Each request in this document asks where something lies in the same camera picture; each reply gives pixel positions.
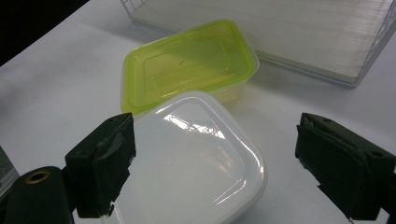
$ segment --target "translucent container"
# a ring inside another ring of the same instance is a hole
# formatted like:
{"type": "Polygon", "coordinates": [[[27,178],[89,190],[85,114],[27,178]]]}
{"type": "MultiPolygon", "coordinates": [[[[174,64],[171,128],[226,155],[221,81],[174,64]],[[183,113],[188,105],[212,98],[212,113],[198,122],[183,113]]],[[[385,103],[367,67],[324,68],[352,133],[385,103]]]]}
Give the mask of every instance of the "translucent container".
{"type": "Polygon", "coordinates": [[[228,223],[262,196],[261,152],[205,92],[161,104],[134,134],[137,154],[117,199],[122,223],[228,223]]]}
{"type": "Polygon", "coordinates": [[[121,110],[134,115],[191,90],[237,99],[259,63],[233,21],[212,21],[132,50],[123,64],[121,110]]]}

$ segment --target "table surface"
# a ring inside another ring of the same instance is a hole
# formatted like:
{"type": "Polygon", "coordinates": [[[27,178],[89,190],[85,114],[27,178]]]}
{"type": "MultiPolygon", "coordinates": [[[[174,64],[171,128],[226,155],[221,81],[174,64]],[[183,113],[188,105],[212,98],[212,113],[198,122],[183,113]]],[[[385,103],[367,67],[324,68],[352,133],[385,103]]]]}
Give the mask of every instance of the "table surface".
{"type": "MultiPolygon", "coordinates": [[[[120,113],[127,53],[167,35],[131,22],[119,1],[91,0],[0,67],[0,144],[18,172],[64,167],[71,148],[120,113]]],[[[264,194],[235,223],[348,223],[294,158],[296,125],[303,112],[318,114],[396,154],[395,53],[394,35],[354,89],[261,62],[242,98],[225,105],[269,171],[264,194]]]]}

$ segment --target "container with green lid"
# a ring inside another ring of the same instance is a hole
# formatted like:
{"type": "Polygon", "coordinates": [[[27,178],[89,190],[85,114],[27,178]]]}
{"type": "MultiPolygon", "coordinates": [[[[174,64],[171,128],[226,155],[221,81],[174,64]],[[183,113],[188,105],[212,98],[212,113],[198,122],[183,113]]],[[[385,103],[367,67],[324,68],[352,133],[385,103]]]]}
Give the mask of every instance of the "container with green lid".
{"type": "Polygon", "coordinates": [[[212,21],[132,50],[123,64],[121,110],[137,115],[191,90],[231,101],[258,67],[236,24],[212,21]]]}

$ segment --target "dark background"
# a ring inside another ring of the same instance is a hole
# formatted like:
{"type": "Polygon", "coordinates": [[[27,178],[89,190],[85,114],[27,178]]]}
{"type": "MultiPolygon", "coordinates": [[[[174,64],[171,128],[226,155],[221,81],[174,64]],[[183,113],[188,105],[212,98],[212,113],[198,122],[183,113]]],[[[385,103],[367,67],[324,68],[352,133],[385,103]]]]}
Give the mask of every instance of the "dark background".
{"type": "Polygon", "coordinates": [[[0,0],[0,66],[88,0],[0,0]]]}

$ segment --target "yellow-green plastic lid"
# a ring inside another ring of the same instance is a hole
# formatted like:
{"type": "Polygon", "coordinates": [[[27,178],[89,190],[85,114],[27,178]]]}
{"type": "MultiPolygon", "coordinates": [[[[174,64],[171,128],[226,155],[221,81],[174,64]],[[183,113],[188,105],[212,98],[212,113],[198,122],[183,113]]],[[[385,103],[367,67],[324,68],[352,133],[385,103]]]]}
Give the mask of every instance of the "yellow-green plastic lid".
{"type": "Polygon", "coordinates": [[[123,64],[121,110],[137,115],[182,91],[239,84],[258,66],[233,21],[212,21],[132,50],[123,64]]]}

